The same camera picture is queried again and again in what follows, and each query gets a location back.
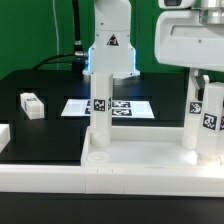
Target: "white platform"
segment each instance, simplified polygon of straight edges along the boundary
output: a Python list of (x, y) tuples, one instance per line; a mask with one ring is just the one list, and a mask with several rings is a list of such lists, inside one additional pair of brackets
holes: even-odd
[(91, 145), (89, 129), (82, 154), (84, 166), (192, 166), (194, 150), (182, 147), (182, 128), (112, 127), (111, 144), (99, 149)]
[(81, 166), (0, 165), (0, 191), (224, 197), (224, 167), (196, 165), (182, 133), (113, 127), (111, 146), (95, 151), (88, 129)]

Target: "warning label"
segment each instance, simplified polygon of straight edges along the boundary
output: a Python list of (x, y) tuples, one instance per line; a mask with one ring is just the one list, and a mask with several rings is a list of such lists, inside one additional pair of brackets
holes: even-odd
[(109, 46), (119, 46), (117, 38), (115, 37), (114, 34), (112, 35), (112, 37), (108, 41), (107, 45), (109, 45)]

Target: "black table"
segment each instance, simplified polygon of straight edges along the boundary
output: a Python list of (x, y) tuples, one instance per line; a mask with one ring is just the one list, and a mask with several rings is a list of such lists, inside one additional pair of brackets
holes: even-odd
[[(187, 75), (143, 74), (142, 80), (114, 88), (114, 99), (148, 100), (155, 119), (113, 120), (113, 125), (183, 126)], [(46, 119), (29, 120), (20, 94), (34, 92), (45, 104)], [(2, 164), (80, 165), (89, 118), (60, 116), (68, 99), (88, 99), (90, 86), (79, 74), (22, 70), (0, 81), (0, 123), (9, 123), (12, 140)], [(0, 193), (1, 224), (224, 222), (218, 198), (128, 195)]]
[[(113, 125), (183, 126), (184, 74), (143, 74), (142, 80), (114, 87), (114, 99), (150, 101), (155, 119), (113, 119)], [(45, 105), (46, 118), (29, 120), (20, 94), (33, 92)], [(90, 84), (65, 71), (22, 70), (0, 81), (0, 123), (9, 123), (12, 140), (0, 163), (79, 165), (87, 117), (61, 117), (68, 99), (89, 99)]]

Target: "white cube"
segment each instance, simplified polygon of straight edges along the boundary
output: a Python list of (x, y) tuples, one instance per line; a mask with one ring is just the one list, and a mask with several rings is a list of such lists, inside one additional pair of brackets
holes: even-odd
[(44, 118), (44, 104), (34, 93), (23, 93), (20, 95), (21, 107), (30, 120)]
[(0, 153), (10, 141), (10, 131), (8, 124), (0, 124)]

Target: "white post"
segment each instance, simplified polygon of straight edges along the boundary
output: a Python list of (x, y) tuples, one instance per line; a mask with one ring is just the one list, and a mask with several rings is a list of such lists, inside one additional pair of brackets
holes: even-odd
[(189, 74), (184, 134), (182, 139), (182, 145), (186, 149), (195, 149), (201, 120), (202, 102), (197, 99), (197, 93), (199, 90), (199, 86), (195, 78), (197, 76), (199, 76), (199, 69), (191, 69)]
[(205, 86), (196, 152), (210, 159), (224, 155), (224, 83)]
[(91, 144), (106, 147), (110, 144), (112, 125), (113, 75), (94, 73), (91, 75)]

